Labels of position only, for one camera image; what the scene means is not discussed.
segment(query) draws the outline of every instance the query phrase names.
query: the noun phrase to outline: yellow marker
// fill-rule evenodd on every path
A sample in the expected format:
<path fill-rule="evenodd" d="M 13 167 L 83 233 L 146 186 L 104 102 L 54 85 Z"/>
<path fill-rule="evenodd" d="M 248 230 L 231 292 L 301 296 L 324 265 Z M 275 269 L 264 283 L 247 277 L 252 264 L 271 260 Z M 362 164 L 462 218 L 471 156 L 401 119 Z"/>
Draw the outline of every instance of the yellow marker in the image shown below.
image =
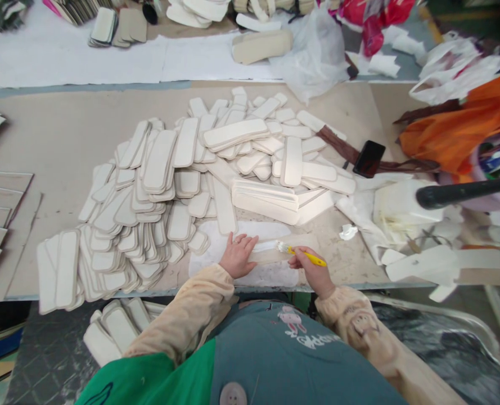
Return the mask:
<path fill-rule="evenodd" d="M 276 249 L 278 249 L 278 251 L 283 252 L 283 253 L 289 253 L 292 255 L 295 254 L 295 251 L 292 249 L 291 246 L 288 246 L 287 244 L 285 244 L 281 241 L 278 241 L 278 243 L 276 244 Z M 320 258 L 315 257 L 313 254 L 309 254 L 307 252 L 303 252 L 303 253 L 306 256 L 308 256 L 308 259 L 310 259 L 310 261 L 313 264 L 315 264 L 316 266 L 326 267 L 327 263 L 324 260 L 321 260 Z"/>

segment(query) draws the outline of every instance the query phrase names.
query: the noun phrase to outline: table surface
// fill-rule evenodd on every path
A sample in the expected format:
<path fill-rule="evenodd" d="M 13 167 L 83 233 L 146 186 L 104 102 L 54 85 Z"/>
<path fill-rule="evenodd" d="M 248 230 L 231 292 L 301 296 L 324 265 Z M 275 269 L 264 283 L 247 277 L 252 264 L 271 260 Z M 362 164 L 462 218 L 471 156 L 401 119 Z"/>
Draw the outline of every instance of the table surface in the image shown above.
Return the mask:
<path fill-rule="evenodd" d="M 287 14 L 275 19 L 286 20 Z M 288 27 L 300 31 L 300 20 Z M 241 65 L 233 61 L 232 41 L 241 33 L 197 38 L 158 37 L 129 49 L 92 48 L 87 45 L 94 21 L 80 27 L 68 24 L 41 2 L 26 13 L 17 31 L 0 33 L 0 88 L 59 86 L 66 84 L 159 83 L 178 80 L 281 81 L 268 61 Z M 400 25 L 427 50 L 435 46 L 425 21 L 414 7 Z M 361 76 L 361 80 L 418 80 L 420 67 L 411 55 L 384 45 L 382 53 L 397 57 L 398 77 Z"/>
<path fill-rule="evenodd" d="M 194 82 L 186 89 L 64 92 L 0 98 L 0 113 L 9 120 L 9 125 L 0 131 L 0 170 L 34 173 L 28 193 L 43 194 L 6 298 L 37 299 L 36 246 L 78 224 L 77 215 L 91 185 L 92 168 L 113 156 L 116 145 L 132 136 L 137 122 L 157 116 L 167 128 L 172 128 L 174 122 L 186 114 L 190 98 L 202 97 L 207 105 L 212 105 L 217 98 L 231 98 L 231 88 L 237 85 L 239 83 Z M 307 109 L 319 116 L 343 131 L 354 147 L 360 149 L 368 139 L 386 145 L 384 159 L 389 160 L 401 159 L 402 153 L 393 142 L 397 132 L 391 132 L 389 125 L 384 128 L 381 118 L 383 114 L 397 112 L 378 111 L 373 93 L 377 92 L 377 98 L 395 97 L 397 102 L 388 109 L 405 110 L 403 101 L 409 86 L 394 86 L 398 87 L 372 90 L 368 83 L 339 84 L 313 100 L 308 108 L 283 84 L 252 84 L 245 88 L 250 99 L 283 92 L 289 98 L 288 107 L 295 111 Z M 330 146 L 323 155 L 343 164 L 343 159 Z M 239 220 L 271 221 L 241 210 L 237 210 L 237 217 Z M 349 223 L 346 217 L 332 208 L 304 227 L 290 229 L 292 233 L 312 232 L 317 236 L 321 254 L 330 265 L 332 280 L 338 285 L 359 289 L 430 285 L 420 281 L 391 283 L 384 270 L 370 257 L 360 235 L 347 242 L 338 238 L 341 226 L 346 223 Z M 169 266 L 151 291 L 134 295 L 174 294 L 188 279 L 189 257 L 188 252 L 179 263 Z M 294 290 L 310 290 L 303 272 Z"/>

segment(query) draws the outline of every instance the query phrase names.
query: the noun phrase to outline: gray floor mat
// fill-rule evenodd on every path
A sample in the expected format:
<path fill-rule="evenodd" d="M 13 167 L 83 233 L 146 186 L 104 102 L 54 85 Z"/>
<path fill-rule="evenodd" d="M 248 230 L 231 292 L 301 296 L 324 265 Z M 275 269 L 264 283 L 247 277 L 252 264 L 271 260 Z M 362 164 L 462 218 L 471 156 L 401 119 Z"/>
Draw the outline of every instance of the gray floor mat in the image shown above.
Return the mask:
<path fill-rule="evenodd" d="M 98 370 L 83 343 L 89 319 L 106 301 L 38 314 L 33 302 L 5 405 L 72 404 Z"/>

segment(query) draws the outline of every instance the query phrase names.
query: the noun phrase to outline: green vest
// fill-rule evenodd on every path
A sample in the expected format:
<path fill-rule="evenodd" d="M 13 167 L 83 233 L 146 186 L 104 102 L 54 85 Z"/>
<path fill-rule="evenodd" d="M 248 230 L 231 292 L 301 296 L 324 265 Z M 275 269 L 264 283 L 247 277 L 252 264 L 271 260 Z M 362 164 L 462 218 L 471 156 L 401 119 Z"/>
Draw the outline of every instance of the green vest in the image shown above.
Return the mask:
<path fill-rule="evenodd" d="M 164 353 L 113 361 L 77 405 L 218 404 L 230 382 L 248 404 L 406 404 L 356 350 L 294 307 L 238 307 L 177 369 Z"/>

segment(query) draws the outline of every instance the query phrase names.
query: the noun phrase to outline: button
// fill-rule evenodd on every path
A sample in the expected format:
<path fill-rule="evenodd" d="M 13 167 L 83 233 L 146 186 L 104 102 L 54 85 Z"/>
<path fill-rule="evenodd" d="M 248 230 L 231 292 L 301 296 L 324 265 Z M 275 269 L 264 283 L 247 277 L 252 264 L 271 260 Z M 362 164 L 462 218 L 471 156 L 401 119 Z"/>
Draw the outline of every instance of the button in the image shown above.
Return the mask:
<path fill-rule="evenodd" d="M 247 405 L 246 392 L 237 382 L 227 384 L 220 394 L 220 405 Z"/>

